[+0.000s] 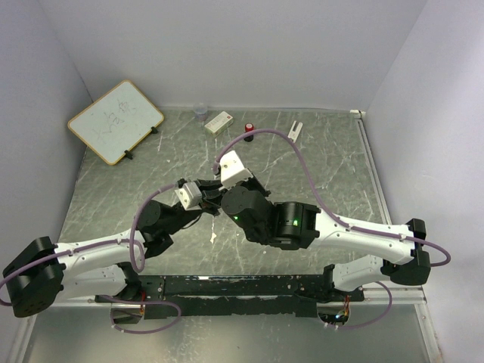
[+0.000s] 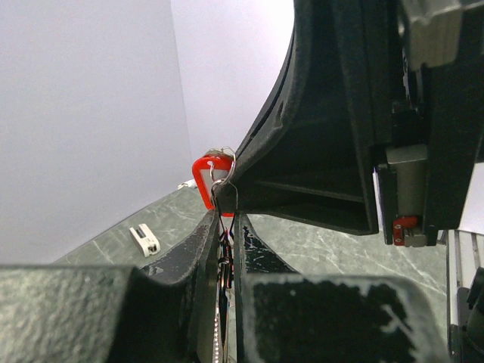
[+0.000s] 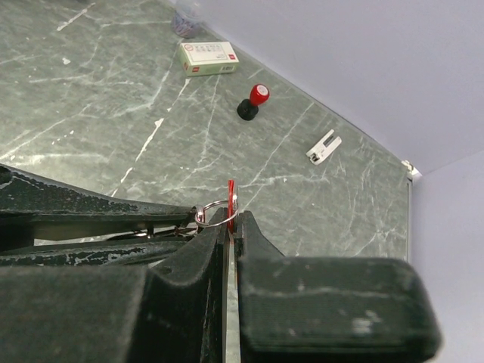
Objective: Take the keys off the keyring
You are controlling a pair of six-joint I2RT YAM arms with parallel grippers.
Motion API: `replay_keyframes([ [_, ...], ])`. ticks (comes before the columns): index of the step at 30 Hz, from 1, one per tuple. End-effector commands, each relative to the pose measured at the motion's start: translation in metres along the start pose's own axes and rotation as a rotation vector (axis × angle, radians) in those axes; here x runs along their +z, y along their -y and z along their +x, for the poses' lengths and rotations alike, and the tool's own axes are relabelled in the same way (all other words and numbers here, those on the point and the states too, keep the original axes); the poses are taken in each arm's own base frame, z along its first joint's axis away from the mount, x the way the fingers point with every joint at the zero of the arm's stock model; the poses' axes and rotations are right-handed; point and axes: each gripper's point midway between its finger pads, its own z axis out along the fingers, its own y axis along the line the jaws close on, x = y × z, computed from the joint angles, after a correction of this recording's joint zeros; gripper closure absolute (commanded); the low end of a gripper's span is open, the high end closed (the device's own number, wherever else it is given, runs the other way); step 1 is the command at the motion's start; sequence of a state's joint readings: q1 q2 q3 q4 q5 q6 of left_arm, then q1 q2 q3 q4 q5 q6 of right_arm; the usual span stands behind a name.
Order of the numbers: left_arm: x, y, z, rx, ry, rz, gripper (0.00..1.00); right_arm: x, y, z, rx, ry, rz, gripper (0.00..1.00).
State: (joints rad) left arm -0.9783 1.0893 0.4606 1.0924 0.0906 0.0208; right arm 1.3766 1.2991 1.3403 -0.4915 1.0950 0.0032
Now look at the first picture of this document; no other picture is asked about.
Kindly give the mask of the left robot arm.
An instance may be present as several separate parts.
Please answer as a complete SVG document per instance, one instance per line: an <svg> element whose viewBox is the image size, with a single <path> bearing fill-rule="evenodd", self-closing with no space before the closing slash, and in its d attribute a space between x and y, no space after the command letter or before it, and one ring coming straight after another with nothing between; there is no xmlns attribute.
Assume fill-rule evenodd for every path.
<svg viewBox="0 0 484 363"><path fill-rule="evenodd" d="M8 292L2 306L25 318L77 297L140 299L138 275L147 259L164 253L172 246L173 235L202 214L218 215L224 192L217 179L181 179L152 193L126 231L64 244L36 238L2 272L1 286Z"/></svg>

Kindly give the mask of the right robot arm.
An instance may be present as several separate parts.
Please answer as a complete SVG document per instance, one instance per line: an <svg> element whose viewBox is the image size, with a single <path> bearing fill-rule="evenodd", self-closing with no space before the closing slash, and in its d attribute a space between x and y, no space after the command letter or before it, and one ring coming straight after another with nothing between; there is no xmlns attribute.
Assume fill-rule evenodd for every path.
<svg viewBox="0 0 484 363"><path fill-rule="evenodd" d="M338 300L346 291L385 279L405 286L423 285L430 276L430 256L413 237L425 235L422 221L382 225L341 216L331 218L316 205L272 203L268 192L247 174L224 177L222 210L244 230L248 241L281 250L310 246L347 248L364 257L330 268L322 295Z"/></svg>

